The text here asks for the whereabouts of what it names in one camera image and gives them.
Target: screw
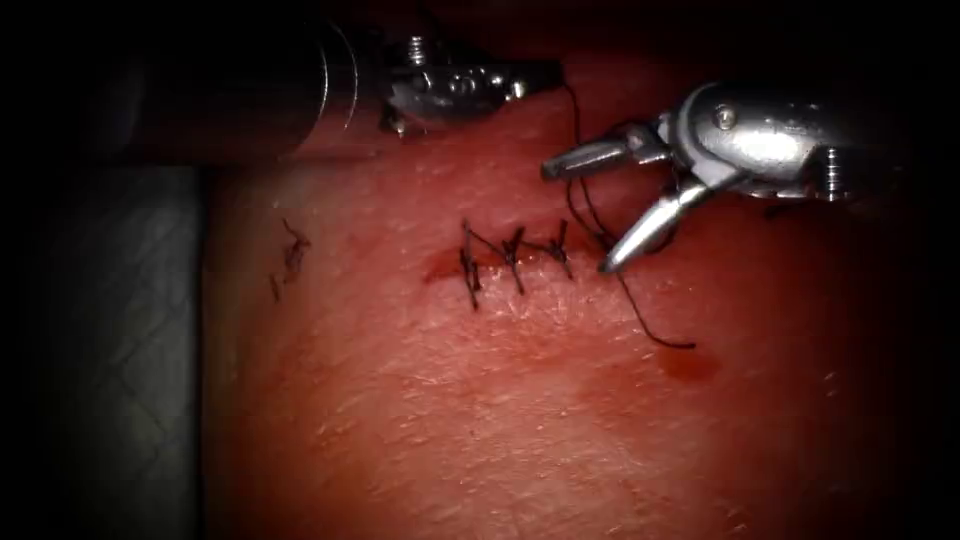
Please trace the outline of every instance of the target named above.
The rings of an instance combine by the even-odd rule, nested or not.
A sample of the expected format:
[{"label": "screw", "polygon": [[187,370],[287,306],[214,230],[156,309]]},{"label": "screw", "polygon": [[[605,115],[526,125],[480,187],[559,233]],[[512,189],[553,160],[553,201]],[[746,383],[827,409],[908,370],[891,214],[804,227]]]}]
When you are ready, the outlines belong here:
[{"label": "screw", "polygon": [[713,123],[723,131],[737,125],[737,113],[729,105],[720,105],[713,115]]},{"label": "screw", "polygon": [[427,44],[423,36],[411,36],[407,41],[407,60],[411,66],[422,66],[427,63]]},{"label": "screw", "polygon": [[840,158],[836,148],[827,148],[827,185],[825,198],[837,201],[845,198],[843,182],[840,179]]}]

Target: red stain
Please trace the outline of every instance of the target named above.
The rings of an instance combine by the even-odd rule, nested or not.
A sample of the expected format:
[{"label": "red stain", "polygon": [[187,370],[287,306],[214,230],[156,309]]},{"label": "red stain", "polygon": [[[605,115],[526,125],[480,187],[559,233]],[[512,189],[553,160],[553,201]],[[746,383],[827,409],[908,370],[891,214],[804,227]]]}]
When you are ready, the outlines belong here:
[{"label": "red stain", "polygon": [[664,347],[654,353],[653,360],[664,375],[687,383],[709,381],[720,371],[720,362],[696,349]]}]

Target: metal instrument tip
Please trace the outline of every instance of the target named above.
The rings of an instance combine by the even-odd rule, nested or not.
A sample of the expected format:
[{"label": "metal instrument tip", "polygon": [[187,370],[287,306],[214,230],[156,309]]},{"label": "metal instrument tip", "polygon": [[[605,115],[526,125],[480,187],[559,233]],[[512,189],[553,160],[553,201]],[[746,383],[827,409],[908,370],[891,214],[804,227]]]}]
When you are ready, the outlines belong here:
[{"label": "metal instrument tip", "polygon": [[693,176],[682,180],[675,192],[660,197],[630,227],[607,253],[598,270],[602,273],[618,272],[631,259],[654,249],[686,210],[702,202],[710,193],[710,189]]},{"label": "metal instrument tip", "polygon": [[619,132],[583,143],[544,161],[540,174],[546,181],[569,180],[625,163],[645,165],[669,158],[669,149],[648,126],[629,124]]}]

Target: black suture thread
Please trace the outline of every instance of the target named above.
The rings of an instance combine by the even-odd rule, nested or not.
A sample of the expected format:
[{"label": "black suture thread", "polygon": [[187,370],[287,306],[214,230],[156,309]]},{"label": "black suture thread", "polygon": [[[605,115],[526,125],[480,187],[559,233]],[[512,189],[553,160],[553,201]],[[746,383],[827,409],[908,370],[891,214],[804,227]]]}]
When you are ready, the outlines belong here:
[{"label": "black suture thread", "polygon": [[521,240],[520,245],[535,249],[537,251],[542,251],[549,255],[553,260],[557,261],[563,265],[563,270],[567,273],[567,278],[570,281],[573,281],[573,272],[570,270],[569,258],[567,257],[566,250],[563,249],[563,242],[567,237],[567,220],[560,220],[560,232],[557,234],[557,238],[551,238],[548,240],[547,245],[536,244],[534,242],[527,242],[526,240]]},{"label": "black suture thread", "polygon": [[500,248],[498,248],[497,246],[493,245],[493,242],[491,242],[491,241],[487,240],[486,238],[480,236],[480,235],[477,234],[473,229],[467,229],[467,232],[468,232],[468,234],[469,234],[470,236],[472,236],[472,237],[476,238],[477,240],[479,240],[481,244],[483,244],[483,245],[487,246],[488,248],[490,248],[491,251],[493,251],[494,253],[496,253],[497,255],[499,255],[501,258],[506,258],[506,254],[505,254],[504,252],[500,251]]},{"label": "black suture thread", "polygon": [[277,283],[276,274],[270,274],[270,292],[273,293],[273,303],[280,303],[280,284]]},{"label": "black suture thread", "polygon": [[507,261],[510,272],[513,273],[513,279],[517,282],[517,292],[520,293],[520,296],[526,294],[526,290],[523,288],[523,281],[520,280],[520,273],[517,272],[517,249],[520,248],[520,242],[523,240],[525,230],[526,227],[517,227],[517,230],[513,233],[513,238],[511,238],[509,242],[506,240],[501,241],[503,245],[503,258]]},{"label": "black suture thread", "polygon": [[640,328],[643,328],[643,333],[647,335],[648,338],[653,340],[654,343],[659,343],[664,347],[670,347],[671,349],[695,349],[697,347],[696,343],[691,342],[674,342],[667,341],[662,337],[654,334],[650,327],[647,326],[647,321],[643,319],[643,316],[640,315],[640,308],[637,307],[637,302],[633,299],[633,294],[630,292],[630,287],[627,286],[626,280],[623,279],[623,274],[617,272],[617,281],[620,282],[620,286],[623,287],[623,292],[626,293],[627,299],[630,300],[630,307],[633,308],[633,314],[636,315],[637,321],[640,323]]},{"label": "black suture thread", "polygon": [[470,295],[470,305],[473,310],[480,309],[480,303],[477,301],[477,291],[480,287],[480,274],[477,272],[477,262],[470,254],[470,224],[463,220],[463,247],[460,248],[460,267],[463,268],[463,283],[467,287],[467,293]]},{"label": "black suture thread", "polygon": [[593,230],[590,225],[583,219],[583,216],[580,215],[580,212],[577,212],[577,209],[573,206],[573,180],[567,180],[567,209],[570,210],[570,214],[573,216],[573,219],[577,222],[580,227],[583,228],[592,236],[597,243],[603,248],[604,251],[610,251],[610,248],[613,247],[613,243],[608,239],[603,232]]},{"label": "black suture thread", "polygon": [[590,217],[593,218],[593,222],[597,224],[597,228],[600,229],[600,232],[603,233],[608,239],[616,238],[611,232],[610,229],[606,228],[603,225],[603,222],[600,221],[600,215],[597,214],[597,208],[593,205],[593,201],[590,200],[590,192],[587,190],[587,179],[582,176],[577,180],[580,181],[580,191],[583,192],[583,200],[587,203],[587,208],[590,210]]},{"label": "black suture thread", "polygon": [[[567,93],[570,94],[570,100],[573,102],[573,126],[574,126],[574,141],[576,144],[580,144],[580,105],[577,102],[577,94],[573,91],[573,88],[570,85],[564,85],[567,90]],[[584,182],[583,178],[578,178],[580,181],[581,189],[583,190],[584,199],[587,203],[587,207],[590,209],[590,214],[593,217],[594,221],[597,223],[597,226],[600,228],[600,231],[595,231],[587,222],[580,216],[580,213],[577,212],[576,208],[573,206],[573,181],[567,181],[567,207],[570,209],[570,213],[573,215],[573,218],[580,224],[581,227],[589,234],[591,234],[604,251],[609,251],[613,247],[612,241],[614,240],[610,232],[600,223],[600,220],[597,217],[596,209],[593,206],[593,202],[590,200],[589,192],[587,191],[587,184]],[[627,286],[626,280],[623,279],[623,274],[621,272],[616,272],[617,281],[620,282],[620,286],[623,288],[624,294],[627,296],[627,300],[630,302],[630,307],[633,309],[633,314],[637,317],[637,321],[640,323],[640,328],[643,329],[643,333],[647,335],[654,343],[663,345],[664,347],[670,347],[673,349],[693,349],[697,345],[696,343],[674,343],[667,341],[653,332],[650,331],[650,328],[647,326],[647,322],[644,320],[643,316],[640,314],[640,308],[637,307],[637,302],[633,298],[633,293],[630,292],[630,287]]]},{"label": "black suture thread", "polygon": [[[477,311],[480,309],[480,303],[477,302],[477,291],[479,289],[475,287],[475,285],[479,285],[476,282],[476,265],[470,260],[463,248],[460,248],[460,266],[463,268],[463,283],[467,286],[467,293],[470,294],[470,305],[473,306],[474,311]],[[471,277],[475,280],[473,284],[470,283]]]},{"label": "black suture thread", "polygon": [[472,229],[468,229],[470,236],[472,236],[473,238],[480,241],[480,243],[490,248],[490,251],[493,251],[494,253],[496,253],[501,259],[503,259],[503,262],[505,262],[507,266],[510,267],[510,272],[513,274],[513,279],[514,281],[517,282],[517,291],[520,292],[521,296],[526,294],[527,291],[523,287],[523,281],[520,280],[520,273],[517,272],[517,248],[520,247],[520,242],[521,242],[521,239],[523,238],[524,230],[525,230],[525,227],[519,227],[513,233],[512,240],[510,240],[509,242],[507,242],[506,240],[501,241],[500,244],[503,246],[503,249],[501,250],[500,248],[495,246],[493,242],[477,234],[476,231]]},{"label": "black suture thread", "polygon": [[283,263],[287,268],[287,273],[283,276],[283,282],[293,283],[300,274],[300,269],[303,266],[304,252],[312,244],[303,233],[290,226],[287,218],[283,218],[283,226],[294,238],[293,244],[290,244],[283,250]]}]

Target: skin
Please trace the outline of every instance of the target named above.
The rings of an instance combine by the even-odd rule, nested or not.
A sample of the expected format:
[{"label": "skin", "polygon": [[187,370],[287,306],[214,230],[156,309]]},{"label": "skin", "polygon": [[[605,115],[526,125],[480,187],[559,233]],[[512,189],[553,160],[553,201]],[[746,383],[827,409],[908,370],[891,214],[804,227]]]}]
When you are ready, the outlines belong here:
[{"label": "skin", "polygon": [[[496,14],[446,16],[483,41],[475,21]],[[562,58],[587,137],[651,117],[717,69],[625,49],[602,28],[584,30],[589,45],[555,28],[481,45]],[[215,184],[203,269],[211,533],[849,538],[888,527],[878,516],[910,457],[901,314],[919,302],[903,286],[917,269],[898,236],[912,231],[894,232],[909,209],[814,205],[766,220],[769,202],[715,198],[624,273],[658,336],[696,342],[671,349],[596,273],[603,252],[572,221],[563,185],[539,178],[572,122],[569,95],[549,92],[368,160]],[[669,178],[634,167],[589,186],[619,234]],[[295,238],[283,219],[309,242],[298,272],[285,267]],[[574,279],[521,248],[521,296],[473,242],[474,311],[458,263],[464,219],[496,245],[519,226],[546,243],[570,221]]]}]

